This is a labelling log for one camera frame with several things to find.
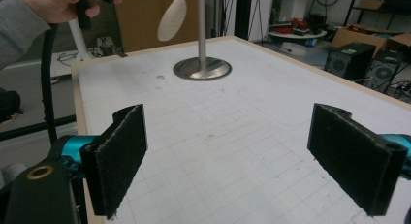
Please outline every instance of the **metal pole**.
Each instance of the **metal pole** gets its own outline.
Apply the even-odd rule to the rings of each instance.
[[[206,0],[199,0],[199,60],[206,62]]]

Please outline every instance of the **wall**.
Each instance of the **wall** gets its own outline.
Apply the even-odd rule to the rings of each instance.
[[[271,9],[272,0],[260,0],[260,5],[258,5],[257,0],[251,0],[251,12],[250,12],[250,31],[249,31],[249,41],[261,41],[265,38],[269,28],[269,16]],[[206,0],[207,5],[207,33],[211,31],[214,26],[214,16],[213,10],[214,0]],[[225,34],[224,35],[234,35],[235,29],[235,18],[236,18],[236,0],[226,0],[224,6],[227,9],[226,13],[226,23],[225,23]]]
[[[355,5],[357,6],[361,0],[355,0]],[[307,12],[311,7],[312,0],[308,0]],[[333,24],[341,26],[344,23],[346,15],[348,13],[348,8],[350,6],[351,0],[338,0],[338,2],[327,8],[328,24]],[[312,8],[312,14],[326,14],[326,9],[324,6],[319,5],[317,2],[314,3]],[[350,14],[348,23],[356,23],[360,11],[353,10]],[[366,24],[376,28],[386,28],[389,18],[389,14],[378,14],[374,12],[364,12],[361,24]],[[411,16],[395,16],[391,24],[390,29],[410,32],[411,31]]]

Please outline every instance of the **cardboard box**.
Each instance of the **cardboard box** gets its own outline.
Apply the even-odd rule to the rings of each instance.
[[[362,0],[358,8],[368,10],[379,10],[383,6],[383,4],[383,0]]]
[[[375,35],[376,33],[386,35],[390,34],[393,36],[384,38]],[[375,55],[380,48],[397,50],[400,46],[411,47],[411,33],[398,33],[389,30],[377,30],[366,27],[362,27],[361,30],[356,30],[356,28],[352,29],[349,26],[346,26],[337,30],[335,37],[332,40],[332,47],[339,48],[353,42],[375,45]]]

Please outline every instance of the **black bag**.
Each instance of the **black bag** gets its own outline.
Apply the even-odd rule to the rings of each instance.
[[[0,123],[11,119],[15,113],[21,113],[20,104],[17,92],[0,88]]]
[[[394,14],[410,15],[411,0],[384,0],[382,10],[390,11]]]

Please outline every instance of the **white table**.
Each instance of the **white table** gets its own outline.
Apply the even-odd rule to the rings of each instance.
[[[386,216],[368,217],[307,139],[314,103],[377,134],[409,133],[409,105],[234,37],[207,42],[207,56],[233,66],[226,78],[175,76],[197,53],[188,43],[75,66],[80,133],[99,135],[115,111],[144,104],[149,149],[112,222],[403,223],[410,181],[398,180]]]

